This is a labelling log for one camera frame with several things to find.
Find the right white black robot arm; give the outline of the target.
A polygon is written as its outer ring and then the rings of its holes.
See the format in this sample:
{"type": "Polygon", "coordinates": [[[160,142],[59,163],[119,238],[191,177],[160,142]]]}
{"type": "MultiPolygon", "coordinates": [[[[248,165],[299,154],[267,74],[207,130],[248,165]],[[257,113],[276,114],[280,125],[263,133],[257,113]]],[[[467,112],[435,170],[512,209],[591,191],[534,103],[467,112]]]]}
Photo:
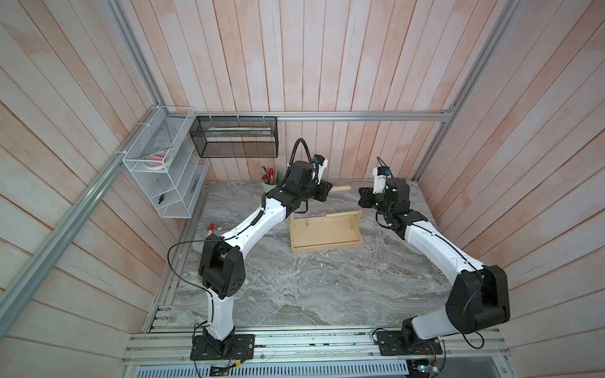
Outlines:
{"type": "Polygon", "coordinates": [[[452,285],[438,310],[404,320],[400,332],[377,332],[381,354],[441,353],[443,336],[467,336],[510,320],[507,274],[469,256],[412,209],[405,180],[378,176],[373,187],[360,188],[359,195],[360,207],[383,217],[382,226],[420,250],[452,285]]]}

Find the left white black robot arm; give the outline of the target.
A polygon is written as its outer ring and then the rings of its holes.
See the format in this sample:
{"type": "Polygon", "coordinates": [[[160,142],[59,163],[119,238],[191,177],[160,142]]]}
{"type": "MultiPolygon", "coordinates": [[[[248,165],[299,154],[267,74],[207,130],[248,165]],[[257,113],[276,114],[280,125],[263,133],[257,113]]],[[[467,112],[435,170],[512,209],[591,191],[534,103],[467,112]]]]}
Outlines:
{"type": "Polygon", "coordinates": [[[199,275],[209,291],[208,317],[200,335],[192,340],[193,361],[226,359],[242,347],[252,351],[252,335],[236,336],[233,321],[234,296],[246,279],[244,260],[255,244],[304,203],[324,202],[332,184],[322,179],[329,161],[316,154],[308,162],[288,167],[285,178],[262,196],[261,206],[229,232],[209,235],[200,260],[199,275]]]}

